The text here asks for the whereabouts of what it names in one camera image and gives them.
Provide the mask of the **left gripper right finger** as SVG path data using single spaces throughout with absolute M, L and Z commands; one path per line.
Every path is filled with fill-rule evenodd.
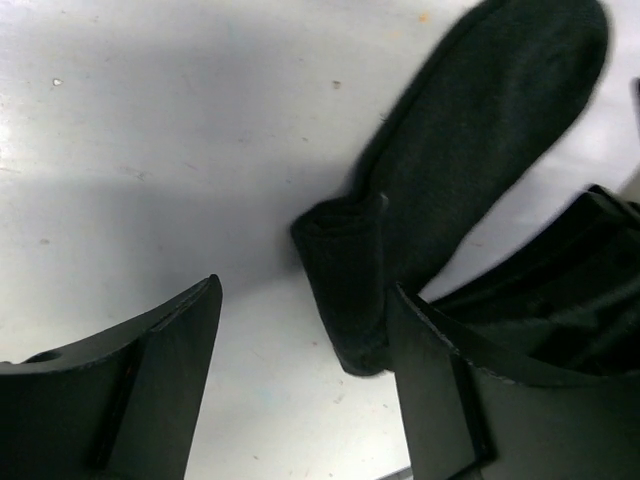
M 510 351 L 394 287 L 387 326 L 418 479 L 635 479 L 639 376 Z

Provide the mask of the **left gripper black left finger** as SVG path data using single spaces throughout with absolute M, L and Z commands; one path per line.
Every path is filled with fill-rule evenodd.
M 222 306 L 210 276 L 80 341 L 1 366 L 5 479 L 181 479 Z

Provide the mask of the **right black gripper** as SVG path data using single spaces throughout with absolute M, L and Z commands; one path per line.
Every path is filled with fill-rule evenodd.
M 521 250 L 429 306 L 429 379 L 639 385 L 639 205 L 593 185 Z

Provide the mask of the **plain black sock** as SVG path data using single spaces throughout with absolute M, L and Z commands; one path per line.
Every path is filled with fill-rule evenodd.
M 437 43 L 349 190 L 291 225 L 342 369 L 391 366 L 389 288 L 421 291 L 582 113 L 607 57 L 597 1 L 483 1 Z

